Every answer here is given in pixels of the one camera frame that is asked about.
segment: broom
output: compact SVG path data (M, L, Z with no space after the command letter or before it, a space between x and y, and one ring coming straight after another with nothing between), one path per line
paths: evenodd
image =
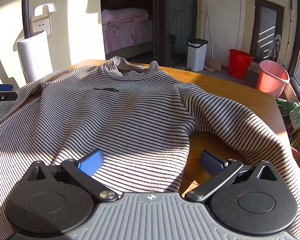
M212 45L212 37L211 37L211 27L210 27L210 20L209 20L209 14L208 14L208 9L207 9L207 4L206 4L206 15L208 18L208 25L209 25L209 33L210 33L210 43L211 43L211 54L212 58L209 58L205 61L205 64L209 67L214 68L215 70L221 72L221 65L219 62L217 62L213 56L213 45Z

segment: blue gripper pad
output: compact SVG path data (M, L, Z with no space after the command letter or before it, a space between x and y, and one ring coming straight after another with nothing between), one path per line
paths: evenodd
M12 91L13 85L11 84L0 84L0 91Z
M204 150L201 153L201 166L212 177L217 175L222 169L228 165L228 162L215 156L213 153Z
M97 149L78 162L78 168L91 177L103 165L103 152Z

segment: cloth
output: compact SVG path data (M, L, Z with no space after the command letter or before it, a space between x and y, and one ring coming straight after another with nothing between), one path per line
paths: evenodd
M289 122L285 124L288 136L300 129L300 106L289 113Z
M60 164L99 148L104 164L93 178L119 194L177 191L193 131L219 136L252 165L272 162L298 202L291 232L300 239L300 169L291 148L238 102L182 83L155 61L147 68L120 57L53 72L17 93L0 103L0 240L12 233L6 200L33 161Z
M152 21L129 22L103 28L105 53L153 40Z
M103 10L101 13L101 21L103 25L109 23L142 22L146 21L148 17L148 12L140 8Z
M300 106L299 103L287 101L282 98L277 98L276 101L282 115L289 114L292 110Z
M274 36L274 39L270 44L269 50L267 52L267 56L271 57L272 59L275 59L280 51L280 45L281 45L281 35L277 34L276 36Z

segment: shirt sleeve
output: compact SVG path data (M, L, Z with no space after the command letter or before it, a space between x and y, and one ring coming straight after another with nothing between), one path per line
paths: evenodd
M291 233L300 239L300 169L291 147L251 110L228 98L205 92L195 84L182 84L179 93L193 119L193 129L212 133L244 156L250 165L270 161L298 203L298 216Z
M15 111L17 111L29 98L29 96L37 94L42 91L42 88L49 84L60 82L65 80L78 71L78 69L65 68L58 71L55 71L39 80L33 81L25 86L19 88L16 92L18 94L18 98L15 101L3 101L0 102L0 123L7 119L10 115L12 115Z

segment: pink bucket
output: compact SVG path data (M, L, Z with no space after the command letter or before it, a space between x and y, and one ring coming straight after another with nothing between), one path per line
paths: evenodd
M260 73L257 89L278 98L285 85L290 82L287 71L280 64L272 60L260 62Z

